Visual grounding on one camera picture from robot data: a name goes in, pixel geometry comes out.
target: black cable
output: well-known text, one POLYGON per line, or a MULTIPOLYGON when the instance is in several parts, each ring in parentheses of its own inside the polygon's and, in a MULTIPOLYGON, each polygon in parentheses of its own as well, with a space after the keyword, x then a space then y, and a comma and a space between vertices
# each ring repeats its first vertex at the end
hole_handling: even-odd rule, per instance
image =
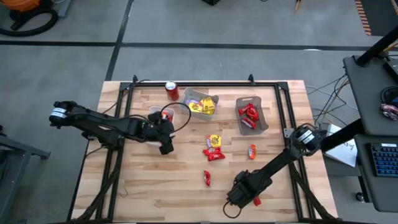
MULTIPOLYGON (((345 75, 346 75, 346 74, 344 74, 342 77, 340 77, 340 78, 338 79, 338 81, 335 83, 334 89, 337 87, 337 84, 340 82, 340 80, 341 80, 345 75)), ((331 100, 332 97, 333 97, 333 94, 330 95, 330 97, 329 97, 328 101, 326 102, 325 106, 322 108, 321 113, 322 113, 323 110, 325 110, 325 108, 328 106, 328 103, 329 103, 329 101, 331 100)), ((318 121, 319 117, 320 117, 320 115, 318 115, 318 117, 316 118, 315 123, 318 121)))
MULTIPOLYGON (((321 109, 318 109, 318 108, 311 108, 311 110, 318 110, 318 111, 321 111, 321 109)), ((323 113, 323 114, 328 114, 328 115, 330 115, 330 116, 332 116, 332 117, 334 117, 334 118, 336 118, 337 120, 339 120, 341 123, 343 123, 344 125, 347 125, 344 121, 342 121, 340 118, 338 118, 338 117, 336 117, 335 115, 333 115, 333 114, 331 114, 331 113, 329 113, 329 112, 325 112, 325 113, 323 113)))
POLYGON ((224 207, 223 207, 223 213, 224 213, 224 215, 225 215, 226 217, 228 217, 228 218, 238 218, 238 217, 240 216, 241 212, 242 212, 242 208, 239 209, 239 212, 238 212, 238 214, 237 214, 236 216, 231 217, 231 216, 229 216, 229 215, 225 212, 225 206, 226 206, 228 203, 229 203, 229 201, 227 201, 227 202, 224 204, 224 207))
POLYGON ((159 130, 151 121, 149 121, 148 118, 146 118, 145 116, 140 115, 140 114, 132 114, 132 115, 129 115, 129 116, 126 116, 126 117, 123 117, 123 118, 118 118, 117 120, 128 119, 128 118, 137 116, 137 117, 140 117, 140 118, 144 119, 144 120, 145 120, 146 122, 148 122, 149 124, 153 125, 153 127, 154 127, 158 132, 160 132, 160 133, 162 133, 162 134, 173 134, 173 133, 176 133, 177 131, 183 129, 183 128, 189 123, 189 121, 191 120, 192 112, 191 112, 191 109, 189 108, 189 106, 186 105, 185 103, 173 102, 173 103, 169 103, 169 104, 167 104, 166 106, 164 106, 164 107, 160 110, 160 113, 162 113, 164 109, 166 109, 167 107, 169 107, 169 106, 171 106, 171 105, 183 105, 183 106, 185 106, 186 108, 188 108, 188 111, 189 111, 188 119, 187 119, 187 121, 185 122, 185 124, 184 124, 183 126, 181 126, 180 128, 178 128, 178 129, 172 131, 171 133, 165 133, 165 132, 163 132, 162 130, 159 130))
MULTIPOLYGON (((130 88, 130 87, 135 88, 137 84, 140 84, 140 83, 143 82, 143 81, 150 81, 150 80, 141 80, 141 81, 139 81, 139 82, 134 83, 134 86, 133 86, 133 82, 132 82, 130 85, 128 85, 127 87, 125 87, 122 91, 127 90, 127 89, 130 88)), ((128 93, 129 93, 129 92, 125 92, 125 93, 123 94, 123 96, 122 96, 120 99, 116 100, 116 102, 115 102, 110 108, 108 108, 106 111, 104 111, 104 112, 102 112, 102 113, 105 114, 106 112, 108 112, 108 111, 110 111, 112 108, 114 108, 120 101, 123 100, 123 98, 124 98, 128 93)))
POLYGON ((96 152, 96 151, 98 151, 98 150, 100 150, 100 149, 103 149, 103 148, 105 148, 104 146, 101 146, 101 147, 99 147, 99 148, 97 148, 97 149, 95 149, 95 150, 92 150, 91 152, 89 152, 88 154, 86 154, 86 158, 88 157, 88 155, 90 155, 90 154, 92 154, 92 153, 94 153, 94 152, 96 152))
POLYGON ((316 91, 322 89, 323 87, 326 87, 326 86, 328 86, 328 85, 331 85, 331 84, 333 84, 334 82, 338 81, 339 79, 340 79, 340 78, 338 78, 338 79, 336 79, 335 81, 332 81, 332 82, 330 82, 330 83, 328 83, 328 84, 326 84, 326 85, 323 85, 323 86, 321 86, 321 87, 319 87, 319 88, 316 88, 314 91, 310 92, 309 94, 314 93, 314 92, 316 92, 316 91))
POLYGON ((11 37, 28 37, 28 36, 32 36, 32 35, 41 34, 45 31, 51 29, 57 23, 58 13, 55 10, 47 9, 47 8, 33 9, 30 12, 22 13, 21 16, 23 16, 23 18, 19 21, 19 22, 23 22, 23 21, 27 22, 31 18, 33 18, 37 15, 40 15, 40 14, 44 14, 44 13, 51 14, 51 19, 46 24, 42 25, 41 27, 31 29, 31 30, 25 30, 25 31, 13 31, 13 30, 6 30, 6 29, 0 28, 0 34, 11 36, 11 37))
POLYGON ((348 105, 347 102, 345 102, 343 99, 341 99, 340 96, 338 96, 338 94, 337 94, 337 90, 340 90, 340 89, 343 88, 344 86, 345 86, 345 85, 343 85, 343 86, 340 87, 339 89, 334 88, 334 89, 333 89, 333 93, 336 95, 336 97, 337 97, 341 102, 344 103, 342 106, 347 105, 347 106, 350 107, 351 109, 354 109, 352 106, 348 105))
POLYGON ((187 122, 185 122, 185 124, 184 124, 183 126, 181 126, 180 128, 178 128, 178 129, 176 129, 176 130, 174 130, 174 131, 172 132, 172 133, 176 133, 177 131, 183 129, 183 128, 188 124, 188 122, 191 120, 192 112, 191 112, 191 109, 189 108, 189 106, 186 105, 185 103, 174 102, 174 103, 169 103, 169 104, 167 104, 166 106, 164 106, 164 107, 160 110, 160 113, 162 113, 164 109, 166 109, 167 107, 169 107, 169 106, 171 106, 171 105, 183 105, 184 107, 188 108, 188 111, 189 111, 189 115, 188 115, 187 122))
POLYGON ((388 91, 390 91, 390 90, 398 90, 398 87, 389 86, 389 87, 385 87, 384 89, 382 89, 381 92, 380 92, 380 101, 381 101, 381 103, 388 104, 387 101, 386 101, 386 97, 388 97, 388 96, 386 96, 386 93, 388 91))

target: white paper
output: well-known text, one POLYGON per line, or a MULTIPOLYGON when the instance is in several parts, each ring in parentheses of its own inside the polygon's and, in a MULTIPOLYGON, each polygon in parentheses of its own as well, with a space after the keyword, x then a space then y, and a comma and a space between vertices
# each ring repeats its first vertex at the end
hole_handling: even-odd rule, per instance
MULTIPOLYGON (((340 129, 341 128, 335 126, 334 124, 330 124, 328 127, 327 136, 332 135, 340 129)), ((330 149, 325 153, 325 155, 349 166, 355 167, 357 153, 358 150, 356 148, 355 141, 354 139, 351 139, 344 144, 336 146, 334 149, 330 149)))

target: vacuum hose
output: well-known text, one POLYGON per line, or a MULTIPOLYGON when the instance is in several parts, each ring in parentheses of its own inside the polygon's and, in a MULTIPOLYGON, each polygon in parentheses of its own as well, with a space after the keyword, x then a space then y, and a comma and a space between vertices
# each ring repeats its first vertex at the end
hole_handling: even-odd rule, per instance
POLYGON ((16 13, 20 13, 20 18, 17 20, 16 23, 14 23, 14 25, 11 26, 12 30, 18 30, 19 28, 21 28, 28 20, 30 20, 31 18, 40 15, 40 14, 44 14, 44 13, 50 13, 51 14, 51 19, 44 24, 41 27, 35 28, 35 29, 31 29, 31 30, 26 30, 26 31, 12 31, 12 30, 5 30, 0 28, 0 34, 3 35, 8 35, 11 37, 28 37, 28 36, 32 36, 32 35, 36 35, 36 34, 41 34, 49 29, 51 29, 55 23, 58 21, 58 14, 55 10, 51 9, 51 8, 42 8, 42 9, 34 9, 28 12, 16 12, 16 13))

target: computer keyboard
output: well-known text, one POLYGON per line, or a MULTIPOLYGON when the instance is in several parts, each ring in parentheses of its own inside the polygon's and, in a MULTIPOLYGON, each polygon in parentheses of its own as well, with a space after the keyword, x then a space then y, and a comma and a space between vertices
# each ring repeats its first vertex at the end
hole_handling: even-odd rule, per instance
POLYGON ((369 144, 374 175, 398 177, 398 147, 396 144, 369 144))

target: black desk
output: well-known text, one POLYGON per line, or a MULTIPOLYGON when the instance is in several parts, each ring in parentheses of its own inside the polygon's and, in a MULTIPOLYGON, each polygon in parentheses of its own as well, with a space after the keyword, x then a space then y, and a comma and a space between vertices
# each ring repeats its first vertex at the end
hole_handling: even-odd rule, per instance
POLYGON ((8 158, 8 169, 3 181, 0 183, 0 223, 5 223, 7 213, 11 207, 26 167, 32 155, 38 155, 42 159, 48 159, 49 152, 13 141, 0 135, 0 146, 10 149, 8 158))
POLYGON ((358 148, 358 158, 361 172, 366 178, 364 197, 372 200, 374 208, 379 212, 398 212, 398 178, 376 177, 373 174, 371 160, 368 156, 368 149, 365 144, 374 143, 398 143, 398 137, 365 136, 362 134, 354 137, 358 148))
POLYGON ((374 58, 367 67, 360 67, 355 63, 353 57, 344 58, 346 74, 361 119, 325 138, 321 148, 323 151, 332 149, 355 138, 359 155, 358 163, 362 164, 360 167, 363 167, 359 181, 366 201, 373 201, 376 210, 380 212, 398 212, 398 198, 395 194, 391 194, 391 192, 395 192, 395 189, 398 189, 398 179, 376 178, 371 170, 369 158, 364 153, 366 149, 363 146, 365 142, 389 141, 398 143, 398 122, 391 121, 379 110, 381 105, 380 92, 385 87, 397 86, 383 69, 382 66, 385 62, 385 60, 374 58))
POLYGON ((382 67, 385 62, 373 59, 367 67, 360 67, 353 57, 343 59, 365 133, 398 136, 398 122, 391 122, 379 110, 381 90, 389 86, 398 86, 382 67))

